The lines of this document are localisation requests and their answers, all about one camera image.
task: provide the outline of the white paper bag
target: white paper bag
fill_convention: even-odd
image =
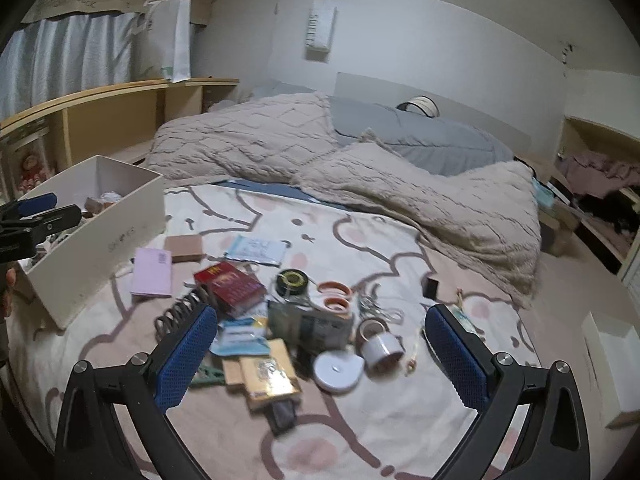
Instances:
[[[164,78],[173,83],[191,77],[189,21],[191,0],[145,2],[148,10],[136,36],[135,79]]]

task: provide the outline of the red book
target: red book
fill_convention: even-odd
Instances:
[[[229,262],[220,262],[193,275],[196,285],[201,285],[216,300],[222,312],[240,317],[259,303],[267,289],[264,285],[236,269]]]

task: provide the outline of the clothing pile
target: clothing pile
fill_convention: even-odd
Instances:
[[[640,185],[640,164],[586,151],[568,156],[559,169],[578,196],[575,205],[590,214],[590,225],[625,255],[638,232],[640,217],[633,202],[618,191]]]

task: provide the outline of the bed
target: bed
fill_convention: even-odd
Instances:
[[[338,280],[400,308],[392,332],[412,352],[426,304],[422,284],[439,280],[438,299],[457,301],[491,351],[539,366],[518,314],[527,306],[540,250],[531,171],[498,162],[456,176],[430,174],[387,146],[373,131],[342,146],[333,105],[316,93],[261,98],[164,124],[146,165],[167,181],[166,235],[199,233],[206,259],[173,266],[173,294],[203,265],[219,261],[237,234],[285,240],[282,268],[316,281]],[[5,382],[14,403],[49,449],[69,370],[80,359],[94,367],[126,362],[156,344],[153,320],[170,300],[134,303],[132,266],[118,269],[66,331],[57,330],[20,280]],[[259,267],[269,283],[277,269]],[[430,478],[456,447],[476,412],[417,345],[385,376],[365,376],[343,396],[303,383],[298,425],[273,438],[264,417],[243,395],[223,387],[190,390],[168,412],[205,471],[217,479]],[[504,468],[526,408],[513,419],[487,478]],[[156,473],[118,412],[141,470]]]
[[[199,232],[205,264],[215,262],[240,233],[286,240],[283,267],[303,269],[316,280],[337,279],[359,290],[375,284],[378,301],[404,311],[392,331],[412,348],[424,318],[421,282],[440,281],[439,298],[463,307],[493,352],[507,351],[518,362],[539,365],[529,336],[510,297],[471,270],[418,242],[419,232],[377,214],[350,212],[296,198],[249,190],[248,182],[224,186],[174,187],[165,192],[165,235]],[[288,194],[285,187],[272,190]],[[151,246],[162,246],[164,235]],[[200,264],[174,264],[176,296]],[[52,449],[69,370],[79,359],[95,367],[125,362],[156,344],[153,319],[170,300],[133,303],[128,291],[131,266],[119,269],[66,332],[59,332],[38,300],[18,287],[18,308],[9,318],[12,357],[9,391],[14,402]],[[260,267],[264,283],[277,272]],[[190,390],[168,412],[190,451],[212,478],[430,478],[455,448],[475,417],[465,408],[428,354],[418,345],[414,374],[401,367],[380,378],[366,376],[355,390],[331,396],[312,381],[303,383],[298,426],[274,439],[263,416],[248,411],[241,394],[224,387]],[[142,471],[156,478],[126,410],[118,412]],[[504,467],[524,420],[519,409],[489,474]]]
[[[340,76],[338,82],[347,75]],[[372,78],[366,81],[368,86],[379,86],[380,83],[386,82]],[[271,79],[253,88],[249,99],[313,92],[311,88]],[[357,91],[345,89],[345,93],[353,92],[358,94]],[[430,173],[447,176],[513,160],[513,152],[495,136],[460,120],[450,117],[429,118],[419,113],[397,110],[395,106],[364,102],[347,95],[333,95],[328,99],[340,146],[355,142],[362,132],[371,128],[387,146],[393,147],[410,163]],[[232,104],[235,103],[226,101],[223,106]]]

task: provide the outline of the white box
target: white box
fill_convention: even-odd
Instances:
[[[629,323],[590,312],[582,323],[608,428],[640,420],[640,338]]]
[[[164,231],[162,175],[96,155],[57,174],[24,197],[53,192],[57,207],[116,191],[123,199],[83,225],[26,271],[60,328],[73,321],[116,267]]]

